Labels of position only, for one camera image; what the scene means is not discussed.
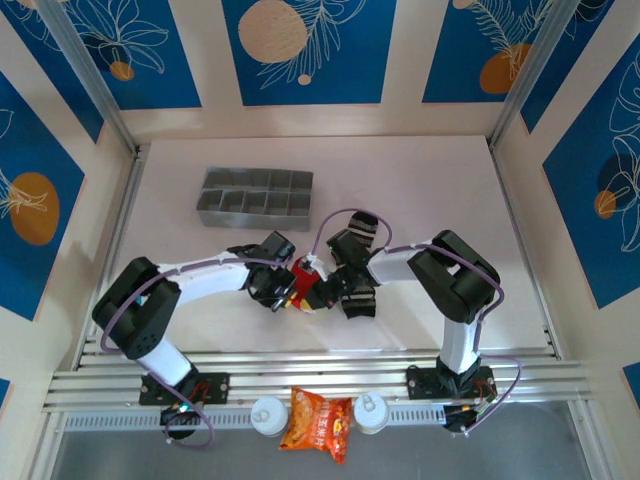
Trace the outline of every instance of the white line drawing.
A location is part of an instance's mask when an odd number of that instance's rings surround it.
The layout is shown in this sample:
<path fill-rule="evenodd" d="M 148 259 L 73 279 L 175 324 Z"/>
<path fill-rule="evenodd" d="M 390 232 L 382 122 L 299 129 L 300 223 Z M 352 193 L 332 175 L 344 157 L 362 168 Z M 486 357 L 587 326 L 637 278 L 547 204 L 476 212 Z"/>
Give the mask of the white line drawing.
<path fill-rule="evenodd" d="M 575 39 L 578 23 L 594 22 L 605 10 L 610 0 L 583 0 L 577 7 L 573 18 L 565 28 L 565 33 Z M 457 9 L 466 9 L 475 14 L 480 33 L 489 37 L 494 50 L 498 53 L 490 59 L 485 68 L 493 70 L 488 73 L 490 83 L 481 78 L 481 86 L 487 93 L 506 93 L 520 71 L 520 67 L 529 53 L 535 34 L 549 15 L 554 0 L 529 0 L 524 12 L 516 15 L 511 0 L 452 0 Z M 500 63 L 508 61 L 509 81 L 500 81 L 502 72 Z"/>
<path fill-rule="evenodd" d="M 609 130 L 617 156 L 617 172 L 596 197 L 596 213 L 610 218 L 622 213 L 622 246 L 640 248 L 640 50 L 627 67 L 609 115 Z"/>
<path fill-rule="evenodd" d="M 31 2 L 3 1 L 30 35 L 60 51 Z M 137 0 L 68 0 L 62 6 L 100 70 L 122 81 L 134 77 L 134 65 L 164 73 L 153 47 L 167 41 L 169 30 L 140 20 Z"/>
<path fill-rule="evenodd" d="M 309 85 L 331 52 L 342 46 L 338 26 L 358 15 L 367 0 L 260 0 L 240 19 L 238 31 L 247 53 L 262 63 L 261 90 L 281 79 Z"/>
<path fill-rule="evenodd" d="M 11 110 L 0 109 L 0 140 L 11 128 L 11 120 L 13 119 Z M 47 194 L 30 195 L 19 188 L 16 188 L 2 173 L 0 169 L 0 219 L 7 216 L 11 210 L 16 213 L 20 212 L 20 207 L 29 207 L 41 212 L 46 212 L 46 205 L 42 205 Z"/>
<path fill-rule="evenodd" d="M 582 0 L 565 27 L 564 33 L 571 37 L 571 40 L 575 40 L 578 24 L 598 21 L 606 10 L 609 1 L 611 0 Z"/>

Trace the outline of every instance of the chip bag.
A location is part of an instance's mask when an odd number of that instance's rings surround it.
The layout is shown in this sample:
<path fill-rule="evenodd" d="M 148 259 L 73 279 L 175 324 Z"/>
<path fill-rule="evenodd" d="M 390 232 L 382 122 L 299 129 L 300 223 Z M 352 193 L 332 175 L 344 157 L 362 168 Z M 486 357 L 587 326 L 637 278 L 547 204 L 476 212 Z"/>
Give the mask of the chip bag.
<path fill-rule="evenodd" d="M 342 465 L 347 454 L 351 411 L 350 398 L 325 400 L 320 395 L 293 387 L 289 430 L 280 442 L 280 449 L 317 448 L 329 452 Z"/>

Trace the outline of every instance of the red object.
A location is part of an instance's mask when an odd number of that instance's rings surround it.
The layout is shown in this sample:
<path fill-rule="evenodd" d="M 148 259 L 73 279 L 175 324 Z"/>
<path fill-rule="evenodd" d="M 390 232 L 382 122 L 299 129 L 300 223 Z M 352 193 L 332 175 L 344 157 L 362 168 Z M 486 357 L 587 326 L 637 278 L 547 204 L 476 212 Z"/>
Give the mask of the red object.
<path fill-rule="evenodd" d="M 293 267 L 291 267 L 291 273 L 296 276 L 295 289 L 297 295 L 291 300 L 291 304 L 300 309 L 300 310 L 308 310 L 308 307 L 303 307 L 302 302 L 304 302 L 304 298 L 313 287 L 313 284 L 320 280 L 320 274 L 315 270 L 308 272 L 304 268 L 300 266 L 302 260 L 305 257 L 300 257 L 293 263 Z"/>
<path fill-rule="evenodd" d="M 280 443 L 280 450 L 317 448 L 329 452 L 342 465 L 347 455 L 352 410 L 350 398 L 325 400 L 293 387 L 289 430 Z"/>

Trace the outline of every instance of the leaf illustration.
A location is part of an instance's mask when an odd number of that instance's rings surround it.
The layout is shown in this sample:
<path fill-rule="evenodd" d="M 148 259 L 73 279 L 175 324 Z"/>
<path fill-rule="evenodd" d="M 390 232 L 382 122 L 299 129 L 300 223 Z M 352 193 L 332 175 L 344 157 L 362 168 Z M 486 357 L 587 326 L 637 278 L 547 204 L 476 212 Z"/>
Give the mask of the leaf illustration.
<path fill-rule="evenodd" d="M 640 247 L 640 204 L 634 199 L 622 213 L 621 250 L 625 253 L 633 252 Z"/>
<path fill-rule="evenodd" d="M 11 127 L 11 120 L 13 119 L 13 113 L 6 108 L 0 109 L 0 138 L 4 137 Z"/>
<path fill-rule="evenodd" d="M 164 73 L 164 61 L 152 48 L 135 44 L 126 45 L 125 48 L 135 52 L 130 54 L 133 63 L 152 68 L 158 73 Z"/>
<path fill-rule="evenodd" d="M 140 7 L 136 0 L 122 0 L 115 9 L 114 17 L 117 25 L 125 29 L 130 23 L 135 22 L 140 15 Z"/>
<path fill-rule="evenodd" d="M 632 63 L 620 81 L 611 108 L 609 129 L 613 133 L 634 134 L 640 129 L 640 73 Z"/>
<path fill-rule="evenodd" d="M 266 76 L 260 89 L 273 85 L 280 79 L 291 83 L 300 75 L 313 75 L 331 59 L 331 52 L 340 51 L 341 41 L 338 25 L 356 16 L 367 0 L 359 0 L 358 5 L 345 15 L 345 5 L 352 0 L 295 0 L 292 7 L 302 18 L 307 29 L 307 43 L 300 53 L 286 62 L 263 64 L 258 76 Z"/>
<path fill-rule="evenodd" d="M 538 0 L 536 6 L 534 6 L 533 0 L 529 0 L 527 8 L 519 19 L 518 43 L 529 40 L 529 37 L 540 28 L 544 19 L 549 15 L 552 6 L 553 0 Z"/>
<path fill-rule="evenodd" d="M 480 33 L 489 37 L 493 48 L 499 52 L 509 51 L 519 43 L 519 22 L 508 0 L 476 0 L 469 9 L 476 14 Z"/>
<path fill-rule="evenodd" d="M 130 28 L 126 33 L 123 33 L 121 41 L 147 47 L 157 47 L 169 38 L 169 30 L 158 28 L 153 23 L 138 20 L 132 27 L 135 27 L 135 29 Z"/>

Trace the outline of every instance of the purple cable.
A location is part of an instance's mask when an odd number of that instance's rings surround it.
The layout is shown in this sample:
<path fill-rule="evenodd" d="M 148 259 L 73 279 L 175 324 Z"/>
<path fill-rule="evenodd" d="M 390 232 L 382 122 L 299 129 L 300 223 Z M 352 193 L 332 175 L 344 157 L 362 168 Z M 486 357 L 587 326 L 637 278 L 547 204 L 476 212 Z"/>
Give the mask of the purple cable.
<path fill-rule="evenodd" d="M 476 421 L 476 423 L 471 425 L 466 430 L 465 435 L 468 435 L 471 432 L 473 432 L 476 428 L 480 426 L 482 422 L 484 422 L 487 418 L 493 415 L 493 413 L 500 407 L 500 405 L 502 405 L 507 400 L 507 398 L 509 398 L 509 396 L 511 395 L 511 392 L 513 392 L 513 390 L 516 388 L 516 385 L 518 384 L 518 382 L 520 381 L 520 377 L 522 376 L 522 363 L 520 362 L 520 360 L 518 360 L 515 357 L 507 357 L 503 355 L 480 355 L 480 358 L 495 359 L 495 360 L 510 360 L 513 363 L 515 363 L 516 366 L 518 367 L 518 373 L 516 373 L 516 378 L 513 380 L 513 383 L 507 389 L 507 391 L 504 392 L 504 395 L 500 397 L 500 399 L 496 402 L 496 404 L 493 407 L 491 407 L 491 409 L 487 413 L 485 413 L 480 420 Z"/>
<path fill-rule="evenodd" d="M 391 249 L 387 250 L 387 253 L 398 253 L 398 252 L 405 252 L 405 251 L 408 251 L 408 250 L 415 250 L 415 249 L 433 250 L 434 252 L 438 252 L 438 253 L 446 256 L 446 257 L 449 257 L 449 258 L 455 260 L 460 265 L 463 265 L 463 266 L 467 267 L 469 270 L 471 270 L 476 275 L 481 277 L 489 285 L 491 285 L 493 288 L 495 288 L 496 292 L 498 292 L 498 300 L 493 302 L 489 306 L 489 308 L 484 310 L 480 314 L 480 316 L 478 317 L 478 325 L 476 327 L 476 335 L 475 335 L 475 337 L 473 339 L 473 351 L 475 353 L 478 353 L 478 344 L 480 343 L 480 332 L 482 330 L 482 322 L 484 321 L 485 317 L 490 312 L 495 310 L 504 301 L 504 290 L 502 289 L 500 284 L 498 282 L 496 282 L 493 278 L 491 278 L 485 271 L 483 271 L 480 268 L 476 267 L 475 265 L 473 265 L 471 262 L 468 262 L 464 258 L 456 255 L 455 253 L 451 253 L 450 251 L 448 251 L 448 250 L 446 250 L 444 248 L 441 248 L 441 247 L 437 247 L 435 245 L 431 245 L 431 244 L 428 244 L 428 243 L 421 243 L 421 244 L 416 245 L 416 246 L 407 245 L 407 246 L 404 246 L 404 247 L 391 248 Z M 504 393 L 504 395 L 502 395 L 502 397 L 500 397 L 500 399 L 496 402 L 496 404 L 486 414 L 484 414 L 482 416 L 482 418 L 480 418 L 480 420 L 478 420 L 476 423 L 471 425 L 471 427 L 469 427 L 465 431 L 465 435 L 470 434 L 482 422 L 484 422 L 487 418 L 489 418 L 491 415 L 493 415 L 493 413 L 500 407 L 500 405 L 502 405 L 505 402 L 505 400 L 507 398 L 509 398 L 509 395 L 511 395 L 511 392 L 513 392 L 513 390 L 516 388 L 516 385 L 518 384 L 518 382 L 520 381 L 520 377 L 522 376 L 522 363 L 520 363 L 520 361 L 517 358 L 501 356 L 501 355 L 482 355 L 482 354 L 479 354 L 479 355 L 480 355 L 481 358 L 486 358 L 486 359 L 493 358 L 493 359 L 499 359 L 499 360 L 510 360 L 513 363 L 515 363 L 516 366 L 518 367 L 518 373 L 516 374 L 516 378 L 514 379 L 514 381 L 511 384 L 511 386 Z"/>
<path fill-rule="evenodd" d="M 489 285 L 491 285 L 493 288 L 495 288 L 496 292 L 498 292 L 498 300 L 496 300 L 491 305 L 489 305 L 488 308 L 483 310 L 482 313 L 480 313 L 480 316 L 478 317 L 478 325 L 476 327 L 476 335 L 475 335 L 475 337 L 473 339 L 473 351 L 477 352 L 478 351 L 478 346 L 479 346 L 479 343 L 480 343 L 480 332 L 482 331 L 482 322 L 484 321 L 485 317 L 489 313 L 494 311 L 504 301 L 504 290 L 502 289 L 502 287 L 500 286 L 500 284 L 498 282 L 496 282 L 493 278 L 491 278 L 489 276 L 489 274 L 487 274 L 484 270 L 476 267 L 473 263 L 471 263 L 471 262 L 465 260 L 464 258 L 456 255 L 455 253 L 451 253 L 449 250 L 446 250 L 446 249 L 444 249 L 442 247 L 437 247 L 435 245 L 431 245 L 430 243 L 420 243 L 420 244 L 415 245 L 415 246 L 406 245 L 404 247 L 390 248 L 389 250 L 387 250 L 387 253 L 406 252 L 408 250 L 416 250 L 416 249 L 433 250 L 434 252 L 440 253 L 440 254 L 444 255 L 445 257 L 449 257 L 449 258 L 455 260 L 460 265 L 463 265 L 463 266 L 467 267 L 473 273 L 478 275 L 485 282 L 487 282 Z"/>
<path fill-rule="evenodd" d="M 168 270 L 166 272 L 159 273 L 158 275 L 156 275 L 155 277 L 151 278 L 150 280 L 147 280 L 140 287 L 138 287 L 124 301 L 124 303 L 120 306 L 120 308 L 118 308 L 116 310 L 116 313 L 113 314 L 113 317 L 111 317 L 111 320 L 109 320 L 109 323 L 107 323 L 106 327 L 104 328 L 104 333 L 102 334 L 102 338 L 100 339 L 100 346 L 102 347 L 102 350 L 104 350 L 105 352 L 119 352 L 120 351 L 117 348 L 111 348 L 111 347 L 109 347 L 107 345 L 107 339 L 109 338 L 109 335 L 111 335 L 111 331 L 113 330 L 113 327 L 115 327 L 116 323 L 118 322 L 118 320 L 120 320 L 120 317 L 122 317 L 122 315 L 124 314 L 126 309 L 129 308 L 129 306 L 133 302 L 135 302 L 136 299 L 143 292 L 145 292 L 147 289 L 149 289 L 149 287 L 154 285 L 156 282 L 159 282 L 163 278 L 171 277 L 173 275 L 180 275 L 180 273 L 183 273 L 183 272 L 191 272 L 193 270 L 198 270 L 200 268 L 206 268 L 206 267 L 210 267 L 210 266 L 213 266 L 213 265 L 228 265 L 228 264 L 232 264 L 232 263 L 235 263 L 235 264 L 238 264 L 238 263 L 260 263 L 260 264 L 263 264 L 263 265 L 271 265 L 271 266 L 274 266 L 274 267 L 284 267 L 284 266 L 287 265 L 288 262 L 275 262 L 275 261 L 272 261 L 272 260 L 262 260 L 262 259 L 259 259 L 259 258 L 209 259 L 209 260 L 202 260 L 200 262 L 190 263 L 190 264 L 185 265 L 184 267 L 182 267 L 180 269 L 173 268 L 173 269 Z M 138 365 L 140 365 L 141 367 L 143 367 L 143 369 L 144 369 L 144 366 L 140 362 L 136 361 L 136 363 Z M 190 449 L 190 450 L 202 450 L 204 448 L 207 448 L 209 445 L 211 445 L 211 443 L 213 443 L 213 438 L 215 436 L 215 433 L 214 433 L 215 429 L 213 427 L 213 423 L 211 423 L 211 420 L 209 420 L 209 417 L 207 417 L 205 415 L 205 413 L 201 409 L 196 407 L 187 397 L 182 395 L 175 388 L 173 388 L 171 385 L 169 385 L 164 380 L 162 380 L 162 378 L 160 378 L 158 375 L 156 375 L 153 372 L 149 372 L 149 375 L 156 382 L 158 382 L 160 385 L 162 385 L 167 391 L 169 391 L 171 394 L 173 394 L 178 400 L 180 400 L 182 403 L 187 404 L 189 406 L 189 408 L 191 408 L 202 419 L 202 421 L 205 423 L 205 425 L 209 429 L 209 439 L 205 443 L 202 443 L 200 445 L 186 445 L 186 444 L 181 443 L 181 442 L 173 442 L 172 441 L 173 439 L 169 436 L 169 426 L 170 426 L 170 424 L 167 423 L 167 425 L 165 425 L 165 428 L 164 428 L 164 434 L 165 434 L 165 437 L 167 438 L 167 440 L 170 441 L 174 445 L 177 445 L 177 446 L 179 446 L 181 448 Z"/>
<path fill-rule="evenodd" d="M 173 445 L 176 445 L 176 446 L 180 447 L 180 448 L 186 448 L 186 449 L 189 449 L 189 450 L 204 450 L 209 445 L 211 445 L 213 443 L 213 438 L 215 437 L 215 428 L 213 427 L 213 423 L 211 422 L 209 417 L 207 417 L 207 415 L 202 410 L 200 410 L 198 407 L 196 407 L 193 404 L 193 402 L 191 402 L 191 400 L 189 400 L 187 397 L 182 395 L 180 392 L 178 392 L 171 385 L 169 385 L 164 380 L 162 380 L 158 375 L 156 375 L 153 372 L 149 372 L 149 375 L 151 375 L 151 377 L 156 382 L 158 382 L 160 385 L 162 385 L 164 388 L 166 388 L 170 393 L 172 393 L 178 400 L 180 400 L 182 403 L 186 403 L 189 406 L 189 408 L 191 408 L 194 412 L 196 412 L 198 414 L 198 416 L 202 419 L 202 421 L 205 423 L 205 425 L 207 426 L 207 429 L 209 430 L 209 439 L 206 442 L 201 443 L 199 445 L 187 445 L 187 444 L 184 444 L 184 443 L 181 443 L 181 442 L 174 442 L 173 441 L 173 439 L 169 436 L 169 426 L 170 426 L 171 422 L 167 422 L 167 424 L 164 427 L 164 436 L 167 439 L 167 441 L 169 443 L 173 444 Z"/>
<path fill-rule="evenodd" d="M 384 218 L 382 218 L 376 213 L 370 212 L 368 210 L 364 210 L 363 208 L 341 208 L 340 210 L 336 210 L 335 212 L 330 213 L 329 216 L 325 218 L 320 224 L 320 228 L 318 229 L 318 234 L 316 235 L 316 241 L 314 242 L 313 248 L 311 249 L 311 255 L 315 255 L 316 252 L 318 251 L 318 245 L 320 244 L 320 235 L 322 235 L 322 230 L 324 229 L 327 222 L 331 220 L 333 217 L 335 217 L 336 215 L 338 215 L 339 213 L 345 213 L 345 212 L 363 212 L 363 213 L 366 213 L 367 215 L 371 215 L 372 217 L 377 218 L 380 223 L 384 224 L 384 226 L 387 228 L 387 231 L 389 232 L 389 237 L 387 238 L 387 241 L 384 244 L 384 246 L 388 247 L 389 245 L 391 245 L 391 239 L 393 238 L 393 230 L 391 229 L 391 225 L 389 225 L 389 222 L 387 222 Z"/>
<path fill-rule="evenodd" d="M 155 277 L 153 277 L 150 280 L 147 280 L 140 287 L 138 287 L 129 296 L 129 298 L 127 298 L 124 301 L 124 303 L 122 305 L 120 305 L 120 308 L 118 308 L 116 310 L 116 313 L 113 314 L 113 317 L 111 317 L 111 320 L 109 320 L 109 323 L 107 323 L 107 326 L 104 328 L 104 333 L 102 334 L 102 338 L 100 339 L 100 347 L 102 347 L 102 350 L 104 350 L 105 352 L 119 352 L 120 351 L 117 348 L 111 348 L 111 347 L 109 347 L 107 345 L 107 339 L 111 335 L 111 331 L 113 330 L 113 327 L 116 325 L 116 323 L 118 323 L 118 321 L 120 320 L 120 317 L 122 317 L 122 315 L 127 310 L 127 308 L 129 308 L 131 306 L 131 304 L 133 302 L 135 302 L 136 299 L 143 292 L 148 290 L 149 287 L 151 287 L 156 282 L 159 282 L 160 280 L 162 280 L 163 278 L 166 278 L 166 277 L 171 277 L 173 275 L 180 275 L 181 273 L 191 272 L 193 270 L 198 270 L 200 268 L 207 268 L 207 267 L 210 267 L 210 266 L 213 266 L 213 265 L 228 265 L 228 264 L 233 264 L 233 263 L 236 263 L 236 264 L 237 263 L 260 263 L 262 265 L 271 265 L 271 266 L 274 266 L 274 267 L 284 267 L 284 266 L 287 265 L 287 262 L 275 262 L 273 260 L 263 260 L 263 259 L 260 259 L 260 258 L 223 258 L 222 260 L 219 260 L 219 259 L 202 260 L 200 262 L 194 262 L 194 263 L 190 263 L 188 265 L 185 265 L 184 267 L 182 267 L 180 269 L 173 268 L 173 269 L 168 270 L 166 272 L 159 273 L 158 275 L 156 275 Z"/>

